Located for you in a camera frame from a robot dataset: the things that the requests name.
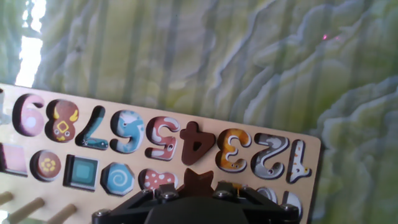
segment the number 2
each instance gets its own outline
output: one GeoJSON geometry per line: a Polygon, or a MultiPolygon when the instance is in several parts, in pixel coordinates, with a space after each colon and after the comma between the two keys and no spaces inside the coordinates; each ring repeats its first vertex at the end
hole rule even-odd
{"type": "Polygon", "coordinates": [[[286,150],[289,146],[289,140],[286,137],[273,136],[270,134],[256,134],[254,141],[263,146],[269,146],[268,149],[256,153],[251,159],[251,170],[254,175],[272,180],[279,178],[284,172],[284,165],[276,162],[271,169],[265,167],[266,160],[272,158],[286,150]]]}

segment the metal bolt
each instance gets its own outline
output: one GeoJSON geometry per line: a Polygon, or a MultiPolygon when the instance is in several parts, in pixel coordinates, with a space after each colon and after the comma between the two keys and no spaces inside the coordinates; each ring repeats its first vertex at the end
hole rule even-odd
{"type": "Polygon", "coordinates": [[[103,209],[100,209],[100,210],[96,211],[95,215],[98,216],[98,217],[102,217],[102,216],[105,216],[105,215],[109,215],[110,213],[111,213],[111,210],[109,210],[107,208],[103,208],[103,209]]]}
{"type": "Polygon", "coordinates": [[[215,193],[215,196],[218,198],[225,198],[225,197],[231,197],[232,194],[231,192],[228,192],[226,190],[219,190],[215,193]]]}
{"type": "Polygon", "coordinates": [[[291,205],[291,204],[282,204],[282,205],[280,205],[280,207],[281,207],[283,210],[285,210],[285,211],[290,211],[290,210],[293,210],[293,209],[298,209],[296,206],[291,205]]]}
{"type": "Polygon", "coordinates": [[[148,189],[144,189],[144,190],[141,190],[141,192],[144,193],[144,194],[148,194],[148,193],[151,192],[151,191],[148,190],[148,189]]]}
{"type": "Polygon", "coordinates": [[[176,196],[177,196],[177,194],[174,193],[174,192],[164,192],[164,193],[162,193],[162,197],[164,199],[171,199],[171,198],[175,198],[176,196]]]}

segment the cartoon face on number 8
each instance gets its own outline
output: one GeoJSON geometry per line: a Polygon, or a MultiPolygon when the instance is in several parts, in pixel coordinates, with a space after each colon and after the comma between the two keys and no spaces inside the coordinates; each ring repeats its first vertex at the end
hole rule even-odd
{"type": "Polygon", "coordinates": [[[60,100],[55,104],[53,111],[54,124],[52,126],[53,140],[67,142],[75,137],[74,122],[79,117],[77,106],[69,101],[60,100]]]}

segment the green textured fabric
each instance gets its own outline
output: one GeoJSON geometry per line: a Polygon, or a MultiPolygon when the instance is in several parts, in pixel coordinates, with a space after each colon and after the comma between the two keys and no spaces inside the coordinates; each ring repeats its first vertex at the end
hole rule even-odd
{"type": "MultiPolygon", "coordinates": [[[[15,11],[1,29],[18,32],[20,7],[1,2],[15,11]]],[[[313,223],[398,223],[398,0],[45,9],[34,88],[311,134],[325,146],[313,223]]],[[[21,36],[0,38],[12,83],[21,36]]]]}

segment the spiral pattern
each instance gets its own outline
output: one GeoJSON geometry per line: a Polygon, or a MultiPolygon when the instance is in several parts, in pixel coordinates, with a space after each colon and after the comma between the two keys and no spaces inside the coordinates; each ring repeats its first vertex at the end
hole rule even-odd
{"type": "Polygon", "coordinates": [[[134,174],[125,164],[111,164],[106,180],[106,188],[110,194],[126,195],[134,186],[134,174]]]}

